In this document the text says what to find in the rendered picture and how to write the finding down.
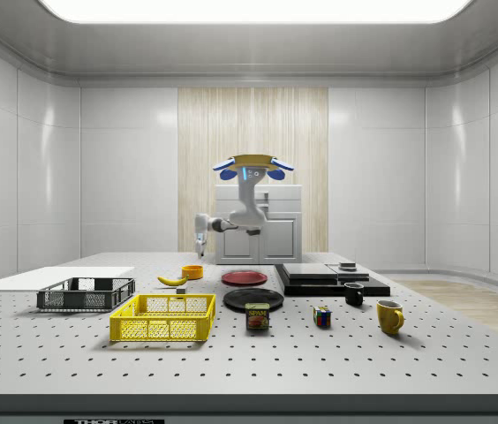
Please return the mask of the red plate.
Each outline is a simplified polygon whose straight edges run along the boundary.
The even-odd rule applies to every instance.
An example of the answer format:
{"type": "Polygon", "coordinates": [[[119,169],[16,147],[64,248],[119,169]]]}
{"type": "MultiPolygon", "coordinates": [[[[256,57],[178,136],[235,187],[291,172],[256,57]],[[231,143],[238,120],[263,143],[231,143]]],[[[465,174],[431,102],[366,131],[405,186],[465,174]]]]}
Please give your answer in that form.
{"type": "Polygon", "coordinates": [[[222,282],[228,285],[260,285],[266,283],[268,277],[257,271],[238,270],[222,275],[222,282]]]}

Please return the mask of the black plate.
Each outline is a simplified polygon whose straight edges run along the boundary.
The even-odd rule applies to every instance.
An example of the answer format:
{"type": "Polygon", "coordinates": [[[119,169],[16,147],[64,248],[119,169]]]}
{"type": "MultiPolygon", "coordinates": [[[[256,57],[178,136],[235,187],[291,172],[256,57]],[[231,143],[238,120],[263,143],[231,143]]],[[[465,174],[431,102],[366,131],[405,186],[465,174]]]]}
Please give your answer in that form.
{"type": "Polygon", "coordinates": [[[259,288],[246,288],[229,291],[223,296],[224,304],[230,309],[244,312],[247,303],[268,303],[271,310],[283,304],[284,297],[277,291],[259,288]]]}

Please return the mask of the white cabinet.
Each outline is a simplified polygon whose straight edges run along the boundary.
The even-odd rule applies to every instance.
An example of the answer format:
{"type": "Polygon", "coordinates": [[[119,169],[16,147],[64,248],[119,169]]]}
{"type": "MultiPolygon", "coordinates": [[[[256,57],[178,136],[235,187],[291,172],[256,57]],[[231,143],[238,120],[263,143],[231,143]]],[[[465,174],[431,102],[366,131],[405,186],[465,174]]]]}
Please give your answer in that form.
{"type": "Polygon", "coordinates": [[[215,234],[217,264],[276,264],[300,262],[301,185],[255,186],[257,206],[267,221],[260,234],[225,231],[215,234]]]}

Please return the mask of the yellow basket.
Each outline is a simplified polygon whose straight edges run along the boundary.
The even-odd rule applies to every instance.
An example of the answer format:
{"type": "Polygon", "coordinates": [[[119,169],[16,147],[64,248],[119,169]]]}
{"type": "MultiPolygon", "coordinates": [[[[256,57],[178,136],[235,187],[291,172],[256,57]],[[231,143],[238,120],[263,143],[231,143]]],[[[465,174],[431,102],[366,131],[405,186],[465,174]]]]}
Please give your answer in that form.
{"type": "Polygon", "coordinates": [[[112,341],[206,341],[214,294],[138,294],[109,317],[112,341]]]}

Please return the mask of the flat-sided can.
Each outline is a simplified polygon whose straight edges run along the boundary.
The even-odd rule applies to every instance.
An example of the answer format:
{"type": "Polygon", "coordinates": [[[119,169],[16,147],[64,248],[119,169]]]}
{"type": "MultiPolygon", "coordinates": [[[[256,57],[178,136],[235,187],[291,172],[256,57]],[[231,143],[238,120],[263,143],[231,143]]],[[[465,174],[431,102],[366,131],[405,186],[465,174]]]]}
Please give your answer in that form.
{"type": "Polygon", "coordinates": [[[246,328],[249,330],[269,329],[269,303],[246,303],[246,328]]]}

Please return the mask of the black stove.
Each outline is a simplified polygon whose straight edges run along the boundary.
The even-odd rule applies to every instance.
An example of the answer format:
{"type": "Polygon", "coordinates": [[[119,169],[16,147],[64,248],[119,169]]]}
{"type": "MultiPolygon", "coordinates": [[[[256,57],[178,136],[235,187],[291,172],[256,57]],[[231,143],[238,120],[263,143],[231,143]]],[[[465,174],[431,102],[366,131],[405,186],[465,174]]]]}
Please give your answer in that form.
{"type": "Polygon", "coordinates": [[[355,271],[340,269],[336,264],[276,264],[283,292],[290,296],[343,296],[345,283],[364,285],[365,296],[389,296],[390,287],[369,276],[361,267],[355,271]]]}

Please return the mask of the dark grey basket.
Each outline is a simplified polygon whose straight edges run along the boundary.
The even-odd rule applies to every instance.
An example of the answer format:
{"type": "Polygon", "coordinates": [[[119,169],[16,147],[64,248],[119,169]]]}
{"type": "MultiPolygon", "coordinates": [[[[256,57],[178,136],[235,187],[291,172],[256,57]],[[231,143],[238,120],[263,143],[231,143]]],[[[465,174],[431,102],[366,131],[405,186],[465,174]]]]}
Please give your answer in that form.
{"type": "Polygon", "coordinates": [[[37,292],[37,307],[47,311],[110,311],[135,292],[135,280],[122,277],[72,277],[37,292]]]}

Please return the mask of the black mug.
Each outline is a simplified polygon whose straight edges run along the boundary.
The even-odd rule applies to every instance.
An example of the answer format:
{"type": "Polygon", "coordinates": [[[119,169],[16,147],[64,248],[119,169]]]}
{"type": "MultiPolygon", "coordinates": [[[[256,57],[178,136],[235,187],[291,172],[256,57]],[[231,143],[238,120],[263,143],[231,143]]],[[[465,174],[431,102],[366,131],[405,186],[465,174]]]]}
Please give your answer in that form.
{"type": "Polygon", "coordinates": [[[364,285],[360,283],[345,283],[343,287],[346,303],[354,307],[360,307],[364,300],[364,285]]]}

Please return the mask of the white board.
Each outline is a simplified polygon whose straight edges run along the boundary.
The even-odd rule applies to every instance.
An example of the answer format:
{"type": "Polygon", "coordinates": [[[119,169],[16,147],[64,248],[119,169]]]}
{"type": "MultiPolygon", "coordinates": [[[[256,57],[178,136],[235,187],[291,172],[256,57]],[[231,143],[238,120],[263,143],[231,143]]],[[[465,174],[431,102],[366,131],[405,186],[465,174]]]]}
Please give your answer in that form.
{"type": "Polygon", "coordinates": [[[0,279],[0,291],[39,291],[72,277],[117,277],[133,267],[44,267],[0,279]]]}

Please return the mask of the yellow mug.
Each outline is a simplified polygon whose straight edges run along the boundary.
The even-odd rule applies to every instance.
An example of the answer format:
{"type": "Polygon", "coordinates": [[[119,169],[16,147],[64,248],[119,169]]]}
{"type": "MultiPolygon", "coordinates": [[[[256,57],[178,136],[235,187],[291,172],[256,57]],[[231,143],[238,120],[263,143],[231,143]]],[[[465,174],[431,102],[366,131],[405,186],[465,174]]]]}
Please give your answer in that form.
{"type": "Polygon", "coordinates": [[[376,305],[381,330],[395,335],[404,325],[403,306],[392,300],[379,300],[376,305]]]}

